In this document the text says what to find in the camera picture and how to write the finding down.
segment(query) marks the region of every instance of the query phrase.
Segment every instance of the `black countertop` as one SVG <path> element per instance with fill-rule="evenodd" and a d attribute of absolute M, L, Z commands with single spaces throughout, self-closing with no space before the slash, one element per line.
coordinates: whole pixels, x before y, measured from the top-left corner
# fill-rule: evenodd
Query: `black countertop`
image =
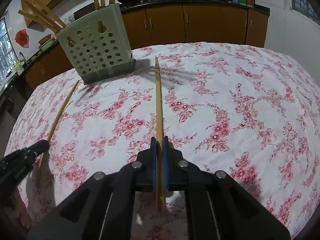
<path fill-rule="evenodd" d="M 229 2 L 227 0 L 137 0 L 132 3 L 126 3 L 120 4 L 120 10 L 122 13 L 133 11 L 136 9 L 142 9 L 142 8 L 147 8 L 147 7 L 152 7 L 152 6 L 157 6 L 157 5 L 163 5 L 163 4 L 168 4 L 168 3 L 214 3 L 214 4 L 224 4 L 224 5 L 230 5 L 230 6 L 235 6 L 238 8 L 242 9 L 252 9 L 255 11 L 258 11 L 260 13 L 266 14 L 270 16 L 270 8 L 264 7 L 261 5 L 255 5 L 254 8 L 250 6 L 245 6 L 241 4 L 236 4 Z M 75 20 L 87 15 L 88 13 L 91 13 L 95 10 L 94 8 L 94 3 L 88 4 L 87 6 L 81 8 L 80 10 L 74 12 L 75 15 Z"/>

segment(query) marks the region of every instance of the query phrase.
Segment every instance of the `metal screw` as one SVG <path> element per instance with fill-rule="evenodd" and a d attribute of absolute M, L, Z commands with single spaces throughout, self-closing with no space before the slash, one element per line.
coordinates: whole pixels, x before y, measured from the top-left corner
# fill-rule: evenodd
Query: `metal screw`
<path fill-rule="evenodd" d="M 102 171 L 98 171 L 93 175 L 94 179 L 96 180 L 103 179 L 104 176 L 105 174 Z"/>
<path fill-rule="evenodd" d="M 224 171 L 217 171 L 216 175 L 219 179 L 224 179 L 227 176 L 227 174 Z"/>
<path fill-rule="evenodd" d="M 134 167 L 135 169 L 138 169 L 138 168 L 140 168 L 140 167 L 142 166 L 142 163 L 141 163 L 141 162 L 134 162 L 134 163 L 132 163 L 131 165 L 132 165 L 132 167 Z"/>
<path fill-rule="evenodd" d="M 182 161 L 179 161 L 178 165 L 182 168 L 185 168 L 188 166 L 188 162 L 186 160 L 182 160 Z"/>

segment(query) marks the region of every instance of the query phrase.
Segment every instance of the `cabinet door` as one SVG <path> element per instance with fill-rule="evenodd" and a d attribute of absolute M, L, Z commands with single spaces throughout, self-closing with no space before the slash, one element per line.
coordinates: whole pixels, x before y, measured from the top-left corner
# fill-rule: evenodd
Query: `cabinet door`
<path fill-rule="evenodd" d="M 131 49 L 152 45 L 146 11 L 135 11 L 122 16 Z"/>
<path fill-rule="evenodd" d="M 40 62 L 48 75 L 48 80 L 73 68 L 60 45 L 52 49 Z"/>
<path fill-rule="evenodd" d="M 28 85 L 35 90 L 36 87 L 48 80 L 45 70 L 42 68 L 41 63 L 36 62 L 34 65 L 28 70 L 26 74 L 26 81 Z"/>
<path fill-rule="evenodd" d="M 221 5 L 222 41 L 231 44 L 245 44 L 248 11 Z"/>
<path fill-rule="evenodd" d="M 222 42 L 220 5 L 183 5 L 187 42 Z"/>
<path fill-rule="evenodd" d="M 186 42 L 182 5 L 146 9 L 154 45 Z"/>
<path fill-rule="evenodd" d="M 268 15 L 249 9 L 245 44 L 263 48 L 268 27 Z"/>

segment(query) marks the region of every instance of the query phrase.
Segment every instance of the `red package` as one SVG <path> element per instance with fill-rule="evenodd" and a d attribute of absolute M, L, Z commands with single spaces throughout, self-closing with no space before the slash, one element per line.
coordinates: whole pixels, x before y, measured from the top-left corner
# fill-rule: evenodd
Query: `red package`
<path fill-rule="evenodd" d="M 29 47 L 29 35 L 27 34 L 26 29 L 18 31 L 14 39 L 16 43 L 18 43 L 21 47 L 23 48 Z"/>

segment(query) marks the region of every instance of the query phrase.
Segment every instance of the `white tablecloth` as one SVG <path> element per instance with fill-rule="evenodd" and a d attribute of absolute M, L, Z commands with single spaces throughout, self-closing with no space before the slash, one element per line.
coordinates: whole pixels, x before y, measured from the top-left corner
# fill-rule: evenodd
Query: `white tablecloth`
<path fill-rule="evenodd" d="M 34 176 L 19 187 L 31 217 L 41 219 L 96 171 L 116 172 L 149 147 L 158 57 L 173 146 L 202 170 L 225 170 L 297 235 L 319 203 L 320 89 L 309 74 L 289 56 L 245 45 L 158 45 L 133 54 L 134 73 L 78 84 L 51 141 L 52 176 L 41 189 Z M 37 87 L 7 154 L 46 139 L 78 79 L 70 70 Z M 132 239 L 186 239 L 183 196 L 175 192 L 167 208 L 157 214 L 154 195 L 137 193 Z"/>

